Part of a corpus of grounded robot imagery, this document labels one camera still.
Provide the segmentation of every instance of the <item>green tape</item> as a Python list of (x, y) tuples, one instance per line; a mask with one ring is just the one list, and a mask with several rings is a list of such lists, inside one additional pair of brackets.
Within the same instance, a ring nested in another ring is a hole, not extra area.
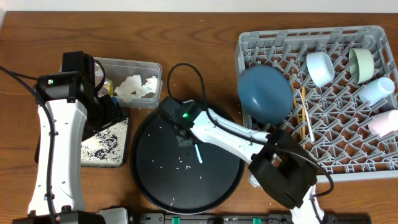
[(173, 217), (172, 224), (180, 224), (181, 218), (180, 217)]
[(261, 224), (261, 218), (253, 218), (253, 224)]

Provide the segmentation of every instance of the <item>blue bowl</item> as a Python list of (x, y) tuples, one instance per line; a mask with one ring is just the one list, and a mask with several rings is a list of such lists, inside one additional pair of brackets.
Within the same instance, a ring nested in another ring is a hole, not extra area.
[(256, 65), (243, 71), (238, 93), (243, 108), (260, 123), (279, 124), (293, 108), (289, 82), (268, 65)]

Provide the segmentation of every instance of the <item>white tissue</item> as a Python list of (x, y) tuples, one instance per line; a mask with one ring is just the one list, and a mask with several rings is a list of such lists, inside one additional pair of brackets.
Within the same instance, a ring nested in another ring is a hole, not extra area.
[(120, 86), (114, 90), (119, 97), (126, 103), (132, 101), (135, 98), (142, 98), (148, 93), (155, 93), (157, 86), (157, 78), (152, 76), (147, 78), (145, 84), (142, 85), (141, 76), (133, 75), (126, 78), (126, 81), (122, 82)]

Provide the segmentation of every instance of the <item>dish rack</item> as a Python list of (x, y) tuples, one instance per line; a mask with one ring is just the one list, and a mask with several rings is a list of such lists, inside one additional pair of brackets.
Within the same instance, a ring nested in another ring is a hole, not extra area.
[[(348, 60), (351, 48), (369, 49), (374, 57), (374, 75), (367, 82), (355, 84)], [(318, 88), (308, 74), (306, 56), (326, 52), (335, 69), (334, 80)], [(239, 36), (235, 51), (236, 74), (256, 65), (278, 69), (294, 87), (297, 107), (278, 126), (258, 123), (243, 108), (244, 126), (270, 131), (281, 128), (297, 139), (308, 153), (330, 174), (334, 181), (398, 177), (398, 133), (380, 138), (371, 134), (371, 116), (397, 108), (398, 71), (386, 33), (379, 26), (332, 27), (319, 29), (245, 32)], [(395, 92), (376, 105), (363, 103), (359, 92), (364, 85), (379, 78), (390, 78)], [(299, 91), (305, 88), (303, 104)], [(297, 122), (305, 105), (310, 116), (315, 142), (311, 142), (307, 122)], [(300, 130), (305, 128), (305, 139)], [(319, 182), (327, 182), (324, 175)]]

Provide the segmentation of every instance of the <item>wooden table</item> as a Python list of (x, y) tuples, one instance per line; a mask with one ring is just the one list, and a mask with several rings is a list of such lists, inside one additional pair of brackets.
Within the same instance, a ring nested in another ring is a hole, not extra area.
[[(380, 25), (398, 58), (397, 14), (8, 12), (0, 34), (0, 65), (39, 76), (56, 73), (64, 52), (83, 50), (96, 57), (157, 62), (165, 80), (171, 66), (190, 62), (202, 72), (208, 98), (242, 124), (236, 91), (234, 50), (238, 36), (252, 30)], [(197, 76), (179, 68), (172, 91), (181, 99), (200, 99)], [(162, 98), (167, 95), (166, 86)], [(39, 117), (33, 97), (7, 75), (0, 79), (0, 223), (25, 217), (37, 164)], [(132, 134), (148, 110), (129, 110)], [(82, 168), (87, 211), (130, 205), (135, 212), (159, 211), (138, 191), (129, 164), (117, 169)], [(318, 185), (325, 190), (327, 184)], [(368, 213), (373, 223), (397, 223), (398, 179), (337, 183), (320, 198), (328, 212)], [(209, 213), (288, 212), (244, 177), (234, 194)]]

